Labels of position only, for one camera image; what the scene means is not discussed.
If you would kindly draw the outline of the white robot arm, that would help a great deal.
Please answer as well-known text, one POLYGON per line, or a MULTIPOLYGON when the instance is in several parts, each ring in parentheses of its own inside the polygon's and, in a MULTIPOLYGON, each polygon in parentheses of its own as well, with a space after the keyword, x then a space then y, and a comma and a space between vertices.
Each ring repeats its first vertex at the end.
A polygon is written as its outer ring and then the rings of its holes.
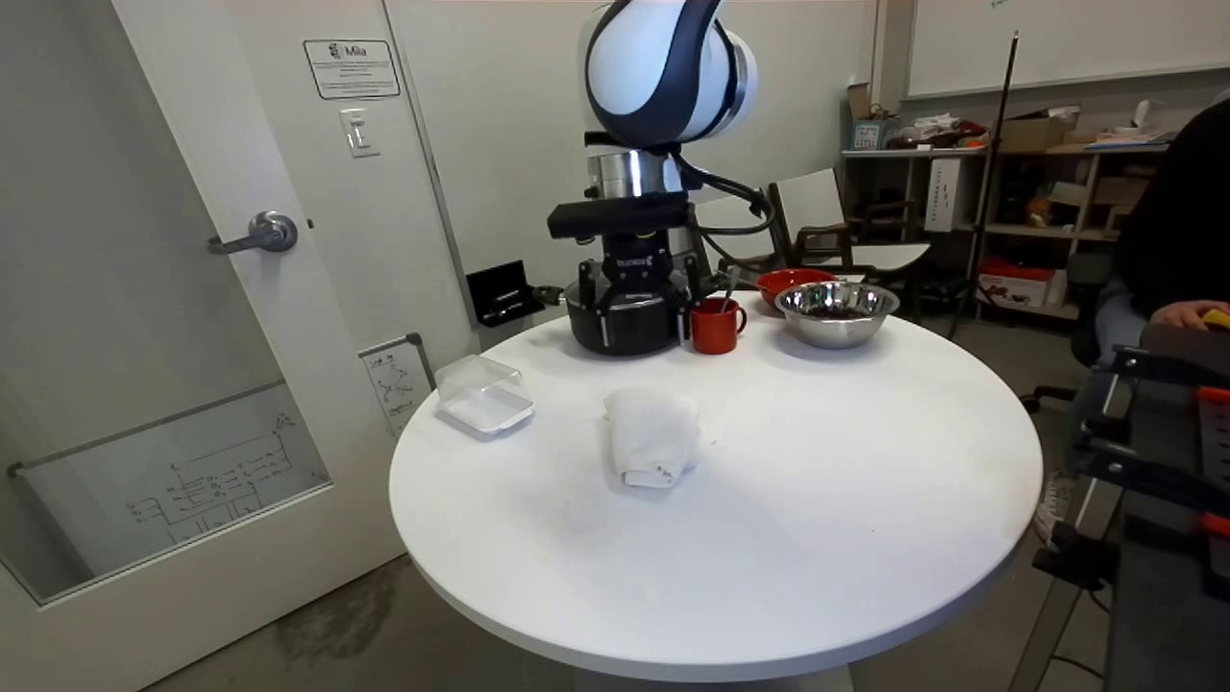
POLYGON ((575 267, 575 299, 592 312, 684 305, 693 258, 672 229, 688 222, 693 193, 751 194, 684 156, 688 142, 729 132, 759 94, 759 61, 724 28, 718 2, 611 0, 583 33, 583 238, 600 243, 600 258, 575 267))

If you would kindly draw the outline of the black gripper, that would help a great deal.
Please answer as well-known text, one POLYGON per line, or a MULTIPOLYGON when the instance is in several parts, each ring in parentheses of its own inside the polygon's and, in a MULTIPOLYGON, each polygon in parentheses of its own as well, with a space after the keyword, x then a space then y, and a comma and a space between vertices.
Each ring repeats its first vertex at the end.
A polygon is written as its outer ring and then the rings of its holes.
POLYGON ((619 294, 656 294, 684 305, 693 294, 688 260, 669 246, 665 229, 605 233, 605 255, 575 274, 583 307, 611 307, 619 294))

